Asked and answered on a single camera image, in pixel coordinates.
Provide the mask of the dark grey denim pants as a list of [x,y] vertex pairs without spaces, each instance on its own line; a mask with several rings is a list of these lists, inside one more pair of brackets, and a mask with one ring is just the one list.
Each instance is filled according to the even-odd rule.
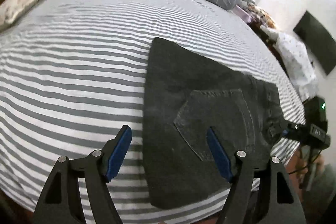
[[234,71],[174,42],[152,42],[143,105],[143,166],[150,203],[173,209],[227,190],[207,144],[213,128],[230,159],[270,155],[286,123],[275,84]]

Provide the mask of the white dotted cloth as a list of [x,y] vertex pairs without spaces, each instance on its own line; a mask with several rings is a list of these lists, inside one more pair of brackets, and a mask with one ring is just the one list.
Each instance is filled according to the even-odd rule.
[[304,102],[315,97],[318,93],[318,79],[305,44],[273,28],[261,26],[261,30],[275,41],[274,47],[280,54],[288,77],[301,100]]

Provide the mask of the pile of patterned bedding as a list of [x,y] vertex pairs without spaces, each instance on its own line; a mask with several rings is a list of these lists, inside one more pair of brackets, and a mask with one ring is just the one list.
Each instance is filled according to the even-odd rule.
[[276,23],[270,15],[258,7],[253,0],[239,0],[238,6],[249,14],[253,21],[269,28],[276,29]]

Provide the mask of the grey white striped bed sheet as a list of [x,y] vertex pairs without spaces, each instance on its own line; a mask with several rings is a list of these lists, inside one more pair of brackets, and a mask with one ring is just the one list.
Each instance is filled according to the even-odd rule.
[[286,119],[303,105],[275,57],[235,14],[205,0],[42,0],[1,33],[1,189],[29,211],[61,155],[101,148],[127,124],[133,140],[109,192],[124,223],[193,223],[221,191],[161,210],[142,166],[142,107],[151,42],[160,37],[274,83]]

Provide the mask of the black wall television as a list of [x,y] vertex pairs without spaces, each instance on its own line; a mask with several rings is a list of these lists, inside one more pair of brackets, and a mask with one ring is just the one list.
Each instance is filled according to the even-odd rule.
[[293,29],[294,33],[309,47],[326,75],[335,68],[335,40],[328,30],[306,11]]

